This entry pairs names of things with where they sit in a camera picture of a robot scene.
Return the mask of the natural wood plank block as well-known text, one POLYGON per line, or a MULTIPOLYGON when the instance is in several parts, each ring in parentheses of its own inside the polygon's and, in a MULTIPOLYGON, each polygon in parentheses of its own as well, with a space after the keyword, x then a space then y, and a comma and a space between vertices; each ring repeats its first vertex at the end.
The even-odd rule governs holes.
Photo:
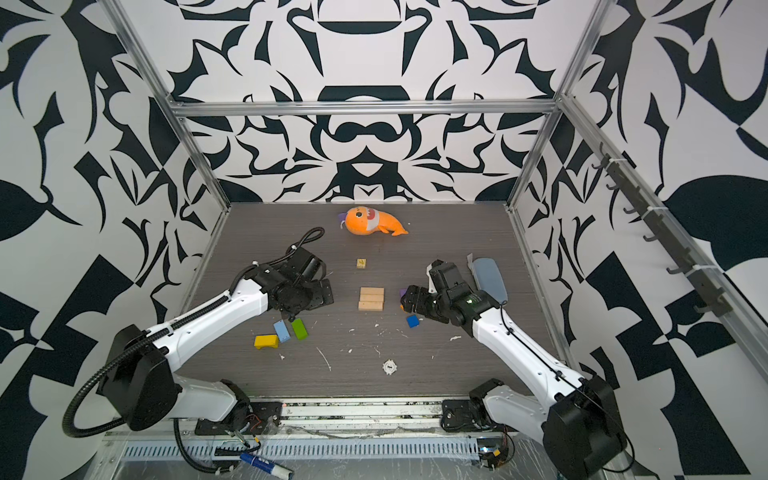
POLYGON ((384 303, 381 301, 360 301, 358 303, 359 311, 380 312, 383 310, 384 303))

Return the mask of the natural wood rectangular block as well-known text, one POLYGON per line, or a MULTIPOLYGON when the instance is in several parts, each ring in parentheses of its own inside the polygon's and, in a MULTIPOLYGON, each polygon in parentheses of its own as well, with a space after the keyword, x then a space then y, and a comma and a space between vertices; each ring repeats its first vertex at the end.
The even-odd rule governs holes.
POLYGON ((376 295, 376 296, 383 296, 385 294, 385 289, 383 287, 361 287, 360 288, 360 295, 376 295))

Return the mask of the natural wood long block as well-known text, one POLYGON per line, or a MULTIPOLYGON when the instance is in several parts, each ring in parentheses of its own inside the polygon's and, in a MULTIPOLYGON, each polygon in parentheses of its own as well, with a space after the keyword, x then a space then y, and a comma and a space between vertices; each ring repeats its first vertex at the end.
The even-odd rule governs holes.
POLYGON ((384 302, 383 295, 364 294, 360 296, 360 302, 384 302))

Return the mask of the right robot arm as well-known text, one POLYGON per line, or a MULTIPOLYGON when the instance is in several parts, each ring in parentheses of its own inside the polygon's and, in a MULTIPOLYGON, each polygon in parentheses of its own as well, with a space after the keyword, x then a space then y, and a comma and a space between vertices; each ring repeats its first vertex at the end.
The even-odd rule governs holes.
POLYGON ((470 396, 487 421, 542 445, 566 479, 588 479, 607 471, 620 454, 635 455, 606 380, 585 378, 550 355, 512 320, 502 302, 473 289, 454 263, 436 260, 426 273, 427 286, 410 285, 403 291, 402 309, 462 328, 530 391, 520 395, 495 379, 481 384, 470 396))

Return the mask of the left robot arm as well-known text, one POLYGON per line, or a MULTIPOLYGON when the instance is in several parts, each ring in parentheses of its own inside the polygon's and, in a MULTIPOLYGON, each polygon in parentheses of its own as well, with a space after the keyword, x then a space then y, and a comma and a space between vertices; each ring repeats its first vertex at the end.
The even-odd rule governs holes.
POLYGON ((227 433, 242 431, 252 413, 242 389, 226 379, 181 376, 181 367, 214 340, 270 310, 293 321, 332 302, 325 263, 302 247, 292 247, 286 257, 270 263, 253 263, 227 290, 191 311, 145 330, 129 325, 119 331, 105 365, 66 408, 62 430, 70 438, 86 438, 119 426, 141 431, 162 420, 198 419, 227 433), (117 417, 78 427, 77 412, 91 392, 103 395, 117 417))

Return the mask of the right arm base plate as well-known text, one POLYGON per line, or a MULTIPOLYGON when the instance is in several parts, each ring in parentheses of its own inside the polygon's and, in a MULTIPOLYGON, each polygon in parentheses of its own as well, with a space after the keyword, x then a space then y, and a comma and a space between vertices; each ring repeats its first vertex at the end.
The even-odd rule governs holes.
POLYGON ((473 399, 447 399, 441 403, 440 427, 449 433, 481 432, 493 428, 482 403, 473 399))

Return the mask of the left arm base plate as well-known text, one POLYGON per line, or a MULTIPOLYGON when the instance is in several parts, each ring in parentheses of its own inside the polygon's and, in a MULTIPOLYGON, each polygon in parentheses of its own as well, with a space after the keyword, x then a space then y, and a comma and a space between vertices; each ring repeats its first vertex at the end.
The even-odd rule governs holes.
POLYGON ((194 433, 197 436, 226 435, 235 431, 242 435, 262 434, 279 425, 282 408, 283 403, 279 401, 257 401, 249 406, 238 403, 221 421, 199 420, 194 433))

